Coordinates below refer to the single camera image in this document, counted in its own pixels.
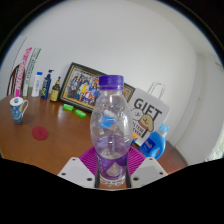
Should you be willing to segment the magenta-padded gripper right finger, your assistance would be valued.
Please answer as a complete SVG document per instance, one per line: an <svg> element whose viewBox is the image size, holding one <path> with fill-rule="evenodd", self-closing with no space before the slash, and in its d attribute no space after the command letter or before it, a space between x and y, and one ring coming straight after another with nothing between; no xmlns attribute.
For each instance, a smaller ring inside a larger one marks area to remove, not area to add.
<svg viewBox="0 0 224 224"><path fill-rule="evenodd" d="M167 176L167 172L154 157L145 157L130 148L127 157L126 186L140 188Z"/></svg>

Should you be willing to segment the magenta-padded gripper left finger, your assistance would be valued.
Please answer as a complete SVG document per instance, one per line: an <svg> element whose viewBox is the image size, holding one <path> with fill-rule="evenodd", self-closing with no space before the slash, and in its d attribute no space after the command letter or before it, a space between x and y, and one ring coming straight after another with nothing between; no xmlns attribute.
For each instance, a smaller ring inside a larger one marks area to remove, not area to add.
<svg viewBox="0 0 224 224"><path fill-rule="evenodd" d="M58 176L84 188L98 188L100 177L95 149L88 149L80 157L71 157Z"/></svg>

